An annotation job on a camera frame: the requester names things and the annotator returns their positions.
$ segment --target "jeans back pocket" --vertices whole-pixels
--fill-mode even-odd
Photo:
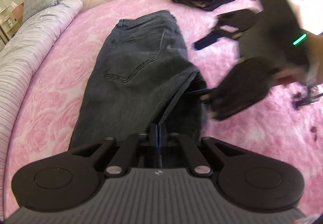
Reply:
[[[122,82],[130,81],[147,64],[155,61],[162,49],[165,30],[112,43],[103,76]]]

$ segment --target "jeans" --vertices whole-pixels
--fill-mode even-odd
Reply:
[[[202,107],[184,92],[204,87],[168,11],[122,19],[98,54],[70,148],[107,136],[124,140],[151,123],[198,139]]]

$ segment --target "green led light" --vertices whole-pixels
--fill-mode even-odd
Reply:
[[[295,42],[293,42],[293,45],[299,44],[301,41],[303,41],[306,38],[306,34],[303,34],[301,37],[299,37]]]

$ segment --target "pink fluffy rug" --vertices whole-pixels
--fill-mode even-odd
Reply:
[[[215,87],[236,62],[237,43],[226,38],[202,51],[192,43],[214,26],[216,15],[261,6],[256,0],[237,0],[204,12],[169,0],[115,0],[78,15],[59,37],[33,76],[12,132],[4,180],[4,212],[17,208],[11,192],[14,173],[68,148],[87,80],[105,38],[121,18],[137,18],[170,10],[209,87]],[[323,103],[294,111],[291,95],[299,88],[272,88],[270,95],[225,121],[209,121],[204,136],[212,136],[297,167],[306,182],[299,208],[306,214],[323,211]]]

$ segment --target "belt loop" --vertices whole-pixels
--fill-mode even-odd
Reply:
[[[122,29],[122,23],[123,23],[123,19],[119,20],[119,22],[117,24],[118,29]]]

